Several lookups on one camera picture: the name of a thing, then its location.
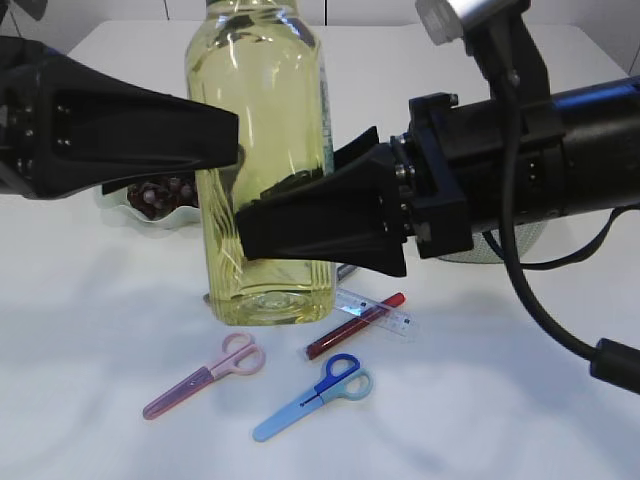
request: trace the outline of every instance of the pink scissor handle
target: pink scissor handle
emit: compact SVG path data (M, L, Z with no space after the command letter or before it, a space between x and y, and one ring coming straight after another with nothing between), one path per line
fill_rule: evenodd
M230 352L229 345L239 338L244 339L245 343ZM222 351L224 355L220 357L211 368L211 375L213 375L213 378L216 380L229 373L235 373L236 375L253 375L264 366L266 360L264 350L255 344L253 337L248 333L232 333L229 335L222 342ZM239 366L242 360L253 354L256 355L255 365L248 368Z

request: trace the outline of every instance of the ruler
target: ruler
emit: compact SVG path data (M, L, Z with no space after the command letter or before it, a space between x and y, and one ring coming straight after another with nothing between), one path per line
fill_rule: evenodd
M364 320L367 318L368 311L377 311L380 308L386 310L386 313L372 320L371 325L384 328L406 340L413 339L418 333L418 325L406 312L384 303L374 302L369 298L343 288L336 290L335 308Z

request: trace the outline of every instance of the pink scissors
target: pink scissors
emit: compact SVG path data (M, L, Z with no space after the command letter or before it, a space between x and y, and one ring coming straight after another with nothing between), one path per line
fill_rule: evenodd
M229 345L234 340L242 343L237 349L230 352ZM262 368L265 361L264 350L255 344L253 337L248 333L232 333L222 342L223 355L216 360L214 365L200 367L171 390L163 393L142 410L142 416L146 420L153 420L167 410L186 400L191 395L199 392L207 385L222 377L235 373L236 375L253 375ZM243 368L239 363L249 355L256 354L256 362L251 367Z

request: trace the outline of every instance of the scissors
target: scissors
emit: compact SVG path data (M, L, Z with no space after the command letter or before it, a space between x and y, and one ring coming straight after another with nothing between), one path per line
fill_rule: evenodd
M351 365L344 372L334 375L332 367L338 360L347 360ZM371 375L364 368L360 368L360 362L353 355L348 353L334 355L329 359L325 368L326 375L320 383L304 392L255 428L253 439L256 442L269 440L331 400L336 398L362 400L369 395L373 388ZM348 391L347 385L360 377L366 378L366 385L360 385L360 388L355 392Z
M241 340L241 344L237 349L229 351L229 345L234 340ZM215 361L212 367L200 367L171 390L163 393L144 407L142 416L146 420L153 420L207 385L230 373L253 375L264 365L264 350L255 344L253 337L248 333L232 333L229 335L222 342L222 352L222 356ZM252 354L256 354L256 363L248 368L240 367L239 363Z

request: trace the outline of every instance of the scissor handle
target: scissor handle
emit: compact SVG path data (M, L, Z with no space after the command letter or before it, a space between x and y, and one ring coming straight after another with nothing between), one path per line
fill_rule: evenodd
M349 390L347 390L347 385L349 385L351 382L357 380L360 377L366 377L367 384L362 386L360 389L358 389L355 392L350 392ZM361 368L355 373L352 373L346 378L343 378L342 380L340 380L333 387L321 393L320 397L322 398L322 401L324 403L329 403L331 400L334 400L336 398L346 398L347 400L352 400L352 401L362 400L364 397L369 395L369 393L371 393L372 388L373 388L373 378L371 377L371 374L367 369Z
M353 363L349 368L347 368L344 372L341 372L339 375L334 375L331 371L333 364L339 360L346 360L348 362ZM354 357L353 355L349 355L348 353L339 353L334 355L327 361L327 365L325 366L326 375L325 377L318 383L314 388L318 394L321 394L325 390L328 390L330 387L334 386L340 380L345 377L348 377L353 372L360 368L360 361Z
M246 339L246 343L240 346L237 350L229 352L229 344L236 338ZM264 366L266 356L264 350L256 345L253 341L253 337L248 333L232 333L222 342L222 351L224 355L216 362L211 368L211 375L216 380L228 375L229 373L235 373L236 375L253 375ZM248 368L239 366L239 363L247 358L249 355L257 354L255 365Z
M231 342L233 342L237 338L242 338L245 340L245 342L242 345L239 345L236 350L234 350L233 352L230 352L229 345L231 345ZM232 333L230 335L227 335L227 337L222 341L222 353L226 353L227 355L233 355L234 353L238 353L244 347L248 347L252 343L254 343L253 337L248 333L244 333L244 332Z

